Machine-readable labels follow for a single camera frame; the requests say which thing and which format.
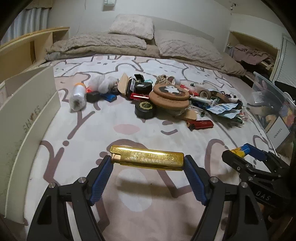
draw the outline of metal screw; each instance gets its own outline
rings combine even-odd
[[[79,183],[85,183],[85,181],[86,181],[86,178],[85,177],[78,178],[78,182]]]
[[[54,188],[55,185],[56,185],[55,183],[50,183],[50,184],[48,184],[48,187],[49,187],[49,188]]]
[[[245,182],[242,182],[242,183],[241,183],[241,186],[242,186],[243,188],[247,188],[247,187],[248,187],[248,184],[245,183]]]
[[[210,180],[212,183],[217,183],[219,181],[217,177],[211,177]]]

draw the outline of wall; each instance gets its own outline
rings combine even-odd
[[[283,27],[284,25],[275,15],[275,13],[261,0],[215,0],[227,9],[230,9],[232,3],[236,3],[232,13],[245,14],[253,17],[265,19]]]
[[[256,37],[278,49],[281,48],[282,33],[290,36],[280,25],[244,14],[232,14],[230,30]]]
[[[219,50],[224,48],[231,23],[230,11],[214,0],[117,0],[112,11],[103,11],[103,0],[56,0],[48,25],[69,26],[70,37],[107,31],[119,13],[154,16],[188,25],[213,36]]]

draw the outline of wooden shelf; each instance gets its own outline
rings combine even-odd
[[[48,28],[15,38],[0,45],[0,83],[35,63],[44,62],[45,48],[68,39],[69,27]]]

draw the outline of blue gripper pad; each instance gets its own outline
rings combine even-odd
[[[254,157],[258,161],[266,161],[267,157],[266,157],[266,155],[264,154],[263,151],[259,150],[258,148],[256,148],[255,146],[252,146],[249,143],[246,143],[244,145],[249,147],[249,149],[250,149],[249,155],[250,156]]]
[[[205,186],[198,174],[196,173],[195,169],[193,168],[192,164],[187,159],[187,157],[184,157],[184,172],[189,181],[189,184],[192,188],[196,200],[200,201],[202,205],[205,206],[208,202],[208,199],[205,195]]]
[[[90,202],[93,206],[97,201],[101,199],[102,193],[106,187],[106,184],[109,180],[111,172],[113,171],[113,163],[111,162],[111,157],[106,161],[103,166],[100,174],[95,180],[94,184],[91,187],[91,197]]]

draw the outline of plastic container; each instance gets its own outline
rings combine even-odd
[[[86,86],[83,83],[74,85],[70,99],[70,108],[79,111],[86,106]]]
[[[271,81],[254,72],[253,91],[247,107],[263,126],[274,148],[294,137],[296,106]]]

